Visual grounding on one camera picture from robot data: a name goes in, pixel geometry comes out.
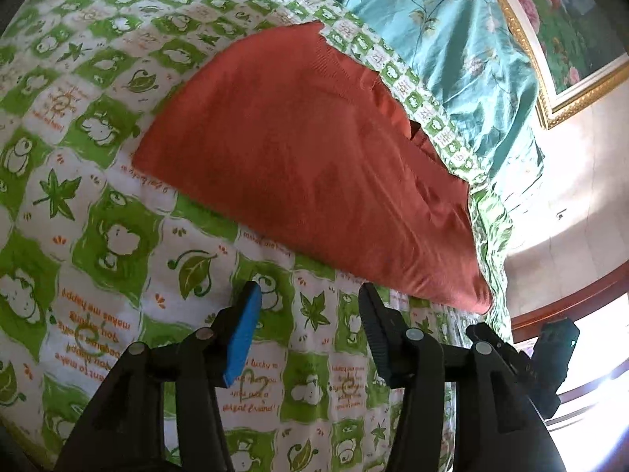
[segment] painting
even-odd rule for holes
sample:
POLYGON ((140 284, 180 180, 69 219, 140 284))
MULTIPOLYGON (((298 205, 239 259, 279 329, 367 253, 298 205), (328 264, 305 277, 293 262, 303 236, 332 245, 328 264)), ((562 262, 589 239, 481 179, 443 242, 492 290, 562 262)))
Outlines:
POLYGON ((549 129, 629 78, 629 44, 596 0, 498 0, 540 81, 549 129))

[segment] red cloth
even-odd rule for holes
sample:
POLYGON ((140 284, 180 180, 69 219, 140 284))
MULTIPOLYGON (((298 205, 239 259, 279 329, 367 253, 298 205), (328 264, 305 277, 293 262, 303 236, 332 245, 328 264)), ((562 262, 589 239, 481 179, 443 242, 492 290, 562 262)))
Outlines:
POLYGON ((202 68, 155 120, 133 165, 330 266, 484 313, 467 213, 378 74, 318 22, 263 31, 202 68))

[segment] green and white checkered bedding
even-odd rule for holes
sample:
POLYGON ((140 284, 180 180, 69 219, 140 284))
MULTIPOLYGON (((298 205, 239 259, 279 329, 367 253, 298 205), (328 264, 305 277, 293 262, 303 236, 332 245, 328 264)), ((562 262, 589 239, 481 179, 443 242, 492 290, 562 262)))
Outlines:
MULTIPOLYGON (((168 98, 246 35, 319 19, 327 41, 378 71, 452 173, 470 182, 477 255, 508 339, 502 263, 510 220, 421 80, 333 0, 28 0, 0 39, 0 417, 52 467, 134 340, 183 339, 246 280, 263 311, 242 375, 218 393, 234 467, 382 470, 401 391, 378 377, 359 278, 199 207, 131 167, 168 98)), ((469 345, 483 317, 380 288, 407 322, 469 345)), ((174 393, 165 435, 178 460, 174 393)), ((452 463, 447 390, 441 468, 452 463)))

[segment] bed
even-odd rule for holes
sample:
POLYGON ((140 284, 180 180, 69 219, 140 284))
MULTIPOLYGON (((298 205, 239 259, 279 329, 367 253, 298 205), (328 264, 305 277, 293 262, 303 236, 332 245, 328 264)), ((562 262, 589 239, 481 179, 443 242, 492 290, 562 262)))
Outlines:
MULTIPOLYGON (((328 43, 380 72, 442 162, 471 185, 492 309, 479 316, 379 288, 385 303, 441 342, 469 345, 465 328, 479 320, 510 338, 502 265, 511 221, 503 201, 512 196, 515 207, 541 174, 526 125, 534 74, 494 0, 454 0, 462 10, 442 16, 444 0, 420 19, 426 43, 403 40, 411 30, 396 16, 419 19, 407 0, 385 1, 23 5, 0 40, 0 417, 35 461, 53 466, 126 346, 183 339, 252 279, 263 291, 259 327, 242 375, 219 393, 236 470, 383 470, 403 393, 384 385, 370 358, 358 316, 362 280, 131 167, 169 97, 216 52, 268 27, 322 21, 328 43), (387 12, 379 16, 378 8, 387 12), (492 52, 480 40, 479 27, 489 25, 482 12, 496 32, 492 52), (463 63, 460 52, 436 53, 454 47, 448 27, 467 38, 463 63), (474 97, 485 76, 496 85, 474 97)), ((165 437, 177 463, 173 394, 167 388, 165 437)), ((451 389, 446 399, 442 470, 454 449, 451 389)))

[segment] wall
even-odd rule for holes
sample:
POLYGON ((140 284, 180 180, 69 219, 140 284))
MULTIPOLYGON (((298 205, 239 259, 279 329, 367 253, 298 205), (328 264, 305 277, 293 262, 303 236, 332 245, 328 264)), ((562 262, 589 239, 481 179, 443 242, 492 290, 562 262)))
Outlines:
POLYGON ((629 81, 536 135, 545 173, 534 209, 513 216, 505 264, 512 317, 571 295, 629 260, 629 81))

